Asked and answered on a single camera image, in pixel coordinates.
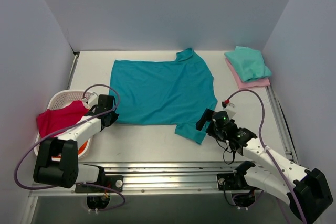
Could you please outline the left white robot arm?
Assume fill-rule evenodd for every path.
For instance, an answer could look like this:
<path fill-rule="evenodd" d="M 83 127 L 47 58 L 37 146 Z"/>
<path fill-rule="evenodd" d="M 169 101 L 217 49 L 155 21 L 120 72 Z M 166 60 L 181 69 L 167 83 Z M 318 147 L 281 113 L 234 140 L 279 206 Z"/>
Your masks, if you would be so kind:
<path fill-rule="evenodd" d="M 95 134 L 117 120 L 117 105 L 114 96 L 102 94 L 94 105 L 85 106 L 78 100 L 39 115 L 37 122 L 43 141 L 38 147 L 34 181 L 64 188 L 87 183 L 92 191 L 102 191 L 106 185 L 103 168 L 80 165 L 78 152 Z"/>

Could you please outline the teal t shirt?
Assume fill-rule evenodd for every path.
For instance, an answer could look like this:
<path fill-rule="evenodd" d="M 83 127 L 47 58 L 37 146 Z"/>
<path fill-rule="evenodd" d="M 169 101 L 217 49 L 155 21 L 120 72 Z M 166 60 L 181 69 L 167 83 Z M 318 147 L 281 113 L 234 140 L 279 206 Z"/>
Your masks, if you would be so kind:
<path fill-rule="evenodd" d="M 174 125 L 175 134 L 197 144 L 206 133 L 196 123 L 218 103 L 214 77 L 192 48 L 178 52 L 174 61 L 116 60 L 110 86 L 121 98 L 120 124 Z"/>

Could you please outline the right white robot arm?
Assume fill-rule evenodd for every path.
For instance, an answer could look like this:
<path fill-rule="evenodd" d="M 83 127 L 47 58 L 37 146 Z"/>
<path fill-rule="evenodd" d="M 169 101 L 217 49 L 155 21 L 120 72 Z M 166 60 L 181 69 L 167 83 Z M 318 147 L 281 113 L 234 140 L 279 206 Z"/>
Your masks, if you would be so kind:
<path fill-rule="evenodd" d="M 236 187 L 254 187 L 273 195 L 303 223 L 314 223 L 333 203 L 326 176 L 319 169 L 309 170 L 263 145 L 255 133 L 238 127 L 226 111 L 206 109 L 196 129 L 201 131 L 206 123 L 209 136 L 247 158 L 234 171 Z"/>

